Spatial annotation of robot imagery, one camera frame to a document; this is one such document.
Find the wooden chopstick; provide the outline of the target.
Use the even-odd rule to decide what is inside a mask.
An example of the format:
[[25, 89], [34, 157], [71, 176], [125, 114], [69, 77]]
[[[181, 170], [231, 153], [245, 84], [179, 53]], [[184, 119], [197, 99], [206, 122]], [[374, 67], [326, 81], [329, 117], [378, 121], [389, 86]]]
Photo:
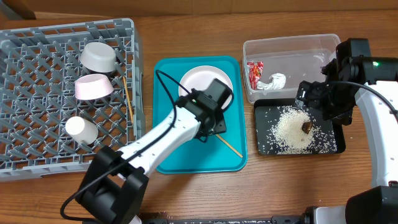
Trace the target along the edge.
[[216, 137], [222, 141], [226, 146], [228, 146], [237, 156], [243, 158], [243, 155], [237, 151], [230, 143], [228, 143], [224, 138], [222, 138], [219, 134], [216, 134]]
[[129, 110], [129, 117], [130, 117], [131, 125], [133, 125], [134, 117], [133, 117], [133, 113], [132, 113], [132, 105], [131, 105], [131, 100], [130, 100], [129, 91], [128, 91], [128, 87], [127, 87], [127, 80], [126, 80], [125, 76], [123, 76], [123, 83], [124, 83], [124, 89], [125, 89], [125, 94], [126, 94], [126, 99], [127, 99], [127, 106], [128, 106], [128, 110]]

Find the white tissue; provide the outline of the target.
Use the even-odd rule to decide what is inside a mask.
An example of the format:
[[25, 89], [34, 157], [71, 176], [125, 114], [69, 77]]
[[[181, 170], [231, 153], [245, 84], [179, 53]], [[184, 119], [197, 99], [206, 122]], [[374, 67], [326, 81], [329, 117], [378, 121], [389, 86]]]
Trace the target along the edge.
[[282, 73], [274, 73], [271, 75], [271, 82], [264, 83], [258, 81], [256, 84], [256, 88], [258, 90], [280, 90], [285, 87], [286, 84], [286, 76]]

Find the large white round plate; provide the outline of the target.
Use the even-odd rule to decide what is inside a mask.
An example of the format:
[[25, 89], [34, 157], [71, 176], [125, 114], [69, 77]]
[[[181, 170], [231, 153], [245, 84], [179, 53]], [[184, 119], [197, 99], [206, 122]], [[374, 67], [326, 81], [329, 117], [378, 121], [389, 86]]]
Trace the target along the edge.
[[234, 90], [229, 76], [221, 69], [210, 65], [201, 65], [190, 69], [181, 78], [179, 84], [185, 87], [189, 92], [191, 92], [192, 88], [204, 91], [214, 79], [219, 79], [232, 91]]

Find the white small cup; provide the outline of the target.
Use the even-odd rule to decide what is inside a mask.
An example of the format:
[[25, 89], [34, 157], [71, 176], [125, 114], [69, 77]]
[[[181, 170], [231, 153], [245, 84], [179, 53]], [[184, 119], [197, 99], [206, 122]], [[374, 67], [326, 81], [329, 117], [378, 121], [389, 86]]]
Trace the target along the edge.
[[78, 144], [94, 143], [98, 137], [96, 125], [80, 116], [69, 118], [65, 130]]

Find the grey metal bowl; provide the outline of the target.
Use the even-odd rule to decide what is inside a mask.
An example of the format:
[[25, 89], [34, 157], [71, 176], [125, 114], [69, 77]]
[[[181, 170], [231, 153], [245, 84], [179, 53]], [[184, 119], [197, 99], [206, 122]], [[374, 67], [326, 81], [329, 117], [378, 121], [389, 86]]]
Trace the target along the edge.
[[81, 64], [89, 70], [100, 73], [115, 71], [116, 53], [112, 47], [101, 42], [86, 44], [81, 56]]

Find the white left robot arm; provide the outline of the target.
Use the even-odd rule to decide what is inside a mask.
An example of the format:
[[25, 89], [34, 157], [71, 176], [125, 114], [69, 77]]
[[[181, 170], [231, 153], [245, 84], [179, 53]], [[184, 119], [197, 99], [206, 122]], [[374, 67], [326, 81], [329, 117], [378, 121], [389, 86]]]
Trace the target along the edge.
[[100, 149], [72, 195], [89, 218], [83, 223], [141, 223], [139, 210], [154, 169], [192, 139], [226, 130], [222, 105], [230, 89], [193, 90], [172, 103], [170, 114], [139, 140], [114, 151]]

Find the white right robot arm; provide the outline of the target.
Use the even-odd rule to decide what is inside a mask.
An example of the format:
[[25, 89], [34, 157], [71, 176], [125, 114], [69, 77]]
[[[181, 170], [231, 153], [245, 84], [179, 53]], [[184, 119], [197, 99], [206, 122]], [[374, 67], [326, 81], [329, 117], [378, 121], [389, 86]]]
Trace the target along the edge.
[[296, 107], [337, 118], [357, 106], [372, 162], [371, 189], [345, 205], [309, 207], [301, 223], [397, 223], [397, 59], [351, 57], [323, 67], [325, 82], [302, 81]]

